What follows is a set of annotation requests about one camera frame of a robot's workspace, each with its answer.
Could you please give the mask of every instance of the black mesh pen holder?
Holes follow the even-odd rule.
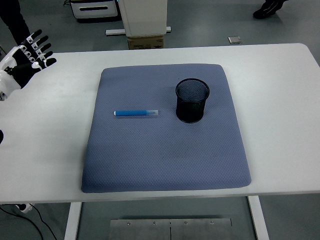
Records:
[[[175,93],[176,116],[188,124],[201,120],[210,93],[208,85],[199,79],[187,78],[177,84]]]

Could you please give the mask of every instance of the white table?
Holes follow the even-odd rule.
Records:
[[[302,44],[55,53],[57,63],[0,102],[0,203],[320,193],[320,68]],[[83,193],[82,170],[103,69],[219,64],[232,94],[249,186]]]

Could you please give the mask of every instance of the pen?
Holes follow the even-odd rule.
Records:
[[[158,110],[117,110],[114,111],[115,116],[152,116],[158,115]]]

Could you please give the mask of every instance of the robotic hand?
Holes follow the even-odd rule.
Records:
[[[31,34],[0,62],[0,101],[6,100],[14,90],[22,89],[34,74],[57,61],[48,58],[53,54],[52,51],[44,53],[51,47],[50,43],[40,46],[48,40],[48,36],[35,40],[41,33],[39,29]]]

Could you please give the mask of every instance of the table leg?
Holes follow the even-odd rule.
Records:
[[[81,213],[82,202],[72,202],[69,210],[68,222],[66,224],[66,230],[64,240],[76,240],[79,226],[79,219]]]
[[[248,196],[249,206],[257,240],[269,240],[267,226],[260,205],[259,196]]]

